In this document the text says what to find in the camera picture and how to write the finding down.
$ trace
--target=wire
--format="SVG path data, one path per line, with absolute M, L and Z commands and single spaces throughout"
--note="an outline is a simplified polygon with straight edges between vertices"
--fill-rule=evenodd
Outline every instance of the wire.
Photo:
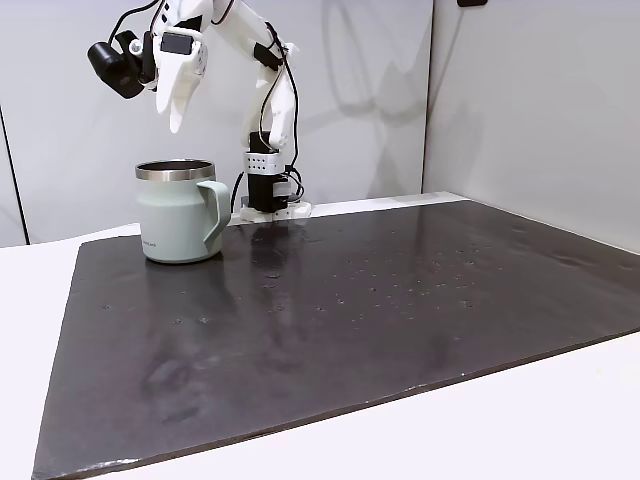
M 287 173 L 286 175 L 287 175 L 287 177 L 289 177 L 291 180 L 293 180 L 294 182 L 296 182 L 298 184 L 298 191 L 296 192 L 295 196 L 292 196 L 293 198 L 289 197 L 289 202 L 297 202 L 298 200 L 300 200 L 304 196 L 304 186 L 302 185 L 302 182 L 300 180 L 295 178 L 290 173 Z
M 278 37 L 278 32 L 276 31 L 275 28 L 273 28 L 273 25 L 271 25 L 269 22 L 265 22 L 265 24 L 267 25 L 267 29 L 269 29 L 269 32 L 271 33 L 271 36 L 273 38 L 273 41 L 275 42 L 275 44 L 278 46 L 278 49 L 280 50 L 280 54 L 282 55 L 282 63 L 284 65 L 285 70 L 287 71 L 287 75 L 289 75 L 289 79 L 291 80 L 291 88 L 293 89 L 293 96 L 295 98 L 295 112 L 294 112 L 294 116 L 293 116 L 293 145 L 294 145 L 294 154 L 293 154 L 293 160 L 291 160 L 291 168 L 293 168 L 296 164 L 296 161 L 298 160 L 298 154 L 299 154 L 299 147 L 298 147 L 298 114 L 300 111 L 299 108 L 299 104 L 300 104 L 300 97 L 298 95 L 298 88 L 296 86 L 296 81 L 293 78 L 293 73 L 291 73 L 291 67 L 289 66 L 289 60 L 287 59 L 287 48 L 282 45 L 282 42 L 280 41 L 280 38 Z M 267 103 L 267 100 L 269 98 L 269 95 L 271 95 L 271 91 L 270 90 L 269 94 L 267 95 L 267 98 L 265 98 L 265 101 L 262 105 L 262 111 L 260 113 L 260 138 L 262 138 L 262 117 L 264 115 L 264 107 Z
M 162 0 L 162 2 L 160 2 L 160 5 L 158 5 L 158 8 L 156 9 L 156 13 L 153 14 L 153 18 L 151 19 L 151 23 L 149 24 L 149 31 L 151 32 L 152 35 L 153 35 L 153 27 L 155 26 L 156 21 L 160 16 L 160 12 L 162 11 L 162 7 L 165 3 L 166 1 Z
M 156 5 L 159 1 L 160 0 L 153 0 L 153 2 L 145 5 L 144 7 L 134 8 L 133 10 L 129 10 L 128 12 L 123 13 L 120 19 L 118 20 L 118 23 L 116 23 L 116 26 L 113 27 L 113 31 L 109 36 L 109 45 L 113 43 L 113 39 L 115 38 L 116 34 L 118 33 L 118 30 L 122 26 L 122 22 L 124 22 L 125 18 L 127 18 L 129 15 L 133 15 L 134 13 L 140 13 L 140 12 L 144 12 L 145 10 L 149 10 L 151 7 Z
M 220 20 L 218 20 L 217 22 L 214 22 L 213 20 L 211 20 L 211 25 L 220 25 L 222 22 L 224 22 L 229 16 L 229 12 L 231 12 L 231 8 L 235 3 L 236 3 L 236 0 L 229 0 L 229 5 L 227 5 L 227 9 L 222 14 L 222 17 L 220 17 Z
M 231 211 L 233 211 L 233 206 L 236 203 L 236 195 L 238 194 L 238 187 L 240 186 L 240 181 L 242 180 L 243 176 L 244 176 L 244 172 L 240 172 L 240 175 L 238 175 L 238 178 L 236 179 L 236 184 L 233 186 L 233 194 L 231 195 Z
M 262 144 L 267 147 L 269 149 L 269 151 L 273 150 L 273 147 L 268 144 L 267 142 L 264 141 L 264 129 L 262 128 L 262 122 L 264 121 L 264 111 L 267 108 L 267 102 L 269 101 L 269 98 L 271 97 L 271 94 L 273 93 L 273 91 L 276 88 L 276 85 L 278 84 L 278 80 L 280 80 L 280 75 L 282 75 L 282 69 L 280 69 L 278 71 L 278 75 L 276 76 L 276 79 L 274 80 L 273 84 L 271 85 L 271 88 L 269 89 L 269 91 L 267 92 L 266 97 L 264 97 L 264 101 L 262 102 L 262 108 L 260 108 L 260 125 L 259 125 L 259 131 L 260 134 L 258 135 L 258 137 L 260 137 L 260 141 L 262 142 Z

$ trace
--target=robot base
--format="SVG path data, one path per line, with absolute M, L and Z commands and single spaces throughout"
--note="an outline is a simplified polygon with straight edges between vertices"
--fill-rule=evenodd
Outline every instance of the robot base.
M 308 202 L 290 203 L 287 208 L 278 210 L 275 213 L 263 213 L 255 208 L 242 207 L 240 219 L 249 223 L 266 223 L 277 220 L 291 220 L 295 218 L 311 217 L 311 204 Z

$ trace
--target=stainless steel rim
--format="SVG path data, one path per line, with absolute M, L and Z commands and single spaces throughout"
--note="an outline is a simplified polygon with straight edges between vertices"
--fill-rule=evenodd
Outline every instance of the stainless steel rim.
M 179 182 L 209 178 L 216 174 L 216 167 L 204 160 L 161 160 L 136 166 L 136 178 L 152 182 Z

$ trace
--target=white wall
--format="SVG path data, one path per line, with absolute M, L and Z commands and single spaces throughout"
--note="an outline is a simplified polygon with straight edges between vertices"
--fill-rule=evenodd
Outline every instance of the white wall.
M 182 131 L 169 132 L 153 94 L 120 99 L 86 51 L 119 15 L 146 0 L 4 0 L 0 100 L 32 240 L 135 222 L 135 164 L 216 162 L 233 184 L 239 135 L 256 79 L 206 33 L 210 68 Z M 421 189 L 431 0 L 253 0 L 301 49 L 299 167 L 314 203 Z M 141 35 L 151 14 L 125 22 Z
M 640 2 L 436 0 L 426 191 L 640 251 Z
M 11 177 L 4 130 L 0 123 L 0 248 L 24 244 L 18 200 Z

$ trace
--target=mug handle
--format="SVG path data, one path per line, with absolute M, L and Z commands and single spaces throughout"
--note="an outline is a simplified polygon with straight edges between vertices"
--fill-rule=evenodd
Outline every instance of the mug handle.
M 214 182 L 207 180 L 206 182 L 198 183 L 198 187 L 202 189 L 208 189 L 213 193 L 216 199 L 216 213 L 218 214 L 218 222 L 213 229 L 204 237 L 204 242 L 208 242 L 210 239 L 217 237 L 222 233 L 229 222 L 231 221 L 231 195 L 229 189 L 224 183 Z

